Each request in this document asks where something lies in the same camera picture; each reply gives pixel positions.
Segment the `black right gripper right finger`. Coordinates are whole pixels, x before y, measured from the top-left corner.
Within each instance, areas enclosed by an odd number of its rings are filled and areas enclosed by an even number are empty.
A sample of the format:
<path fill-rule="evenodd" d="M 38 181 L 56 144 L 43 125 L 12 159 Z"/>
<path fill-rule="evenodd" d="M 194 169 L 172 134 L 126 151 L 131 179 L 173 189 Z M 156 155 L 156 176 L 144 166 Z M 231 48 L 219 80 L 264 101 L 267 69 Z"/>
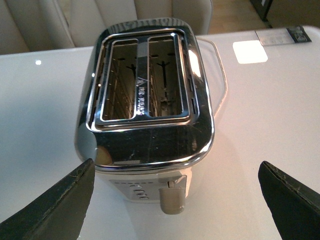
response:
<path fill-rule="evenodd" d="M 320 194 L 267 161 L 258 180 L 264 200 L 283 240 L 320 238 Z"/>

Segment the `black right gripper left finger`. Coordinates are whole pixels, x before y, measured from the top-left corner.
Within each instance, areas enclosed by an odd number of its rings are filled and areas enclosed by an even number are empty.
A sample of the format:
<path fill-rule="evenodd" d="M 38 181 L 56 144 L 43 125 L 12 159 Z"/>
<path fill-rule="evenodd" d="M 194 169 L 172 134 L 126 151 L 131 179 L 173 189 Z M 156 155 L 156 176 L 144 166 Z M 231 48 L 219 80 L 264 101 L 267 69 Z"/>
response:
<path fill-rule="evenodd" d="M 88 159 L 1 222 L 2 240 L 76 240 L 94 190 L 95 165 Z"/>

